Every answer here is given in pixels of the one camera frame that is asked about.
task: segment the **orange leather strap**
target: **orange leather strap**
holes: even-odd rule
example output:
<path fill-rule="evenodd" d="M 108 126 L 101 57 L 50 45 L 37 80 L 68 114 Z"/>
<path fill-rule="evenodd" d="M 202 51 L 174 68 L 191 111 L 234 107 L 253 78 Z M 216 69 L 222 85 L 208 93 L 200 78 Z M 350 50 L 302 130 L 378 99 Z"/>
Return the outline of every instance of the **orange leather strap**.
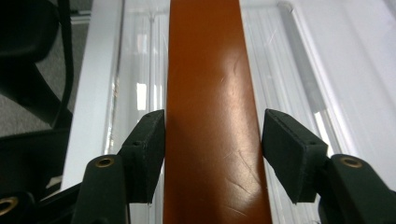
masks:
<path fill-rule="evenodd" d="M 172 0 L 163 223 L 271 223 L 238 0 Z"/>

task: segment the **office chair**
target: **office chair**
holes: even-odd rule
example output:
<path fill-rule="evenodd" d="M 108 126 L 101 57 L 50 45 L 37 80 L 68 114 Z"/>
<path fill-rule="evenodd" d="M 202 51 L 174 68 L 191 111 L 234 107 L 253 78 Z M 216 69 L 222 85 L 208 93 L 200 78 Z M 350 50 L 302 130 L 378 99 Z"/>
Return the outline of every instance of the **office chair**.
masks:
<path fill-rule="evenodd" d="M 59 1 L 59 11 L 47 0 L 0 3 L 0 93 L 23 106 L 52 128 L 69 128 L 67 103 L 73 86 L 70 9 Z M 62 25 L 66 79 L 60 101 L 35 63 L 43 60 Z"/>
<path fill-rule="evenodd" d="M 49 53 L 62 26 L 66 78 L 59 100 L 35 66 Z M 39 201 L 60 185 L 72 121 L 67 103 L 73 86 L 70 6 L 47 0 L 0 3 L 0 93 L 23 106 L 53 130 L 0 138 L 0 192 L 27 191 Z"/>

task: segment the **white panel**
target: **white panel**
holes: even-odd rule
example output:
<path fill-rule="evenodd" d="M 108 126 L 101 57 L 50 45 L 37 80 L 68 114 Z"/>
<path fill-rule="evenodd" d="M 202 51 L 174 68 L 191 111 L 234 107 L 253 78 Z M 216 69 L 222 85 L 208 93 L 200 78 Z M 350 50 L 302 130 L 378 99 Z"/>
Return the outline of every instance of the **white panel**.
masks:
<path fill-rule="evenodd" d="M 396 189 L 396 20 L 384 1 L 295 1 L 342 152 L 368 161 Z"/>
<path fill-rule="evenodd" d="M 92 5 L 62 189 L 81 182 L 87 163 L 106 148 L 121 9 L 121 0 L 95 0 Z"/>

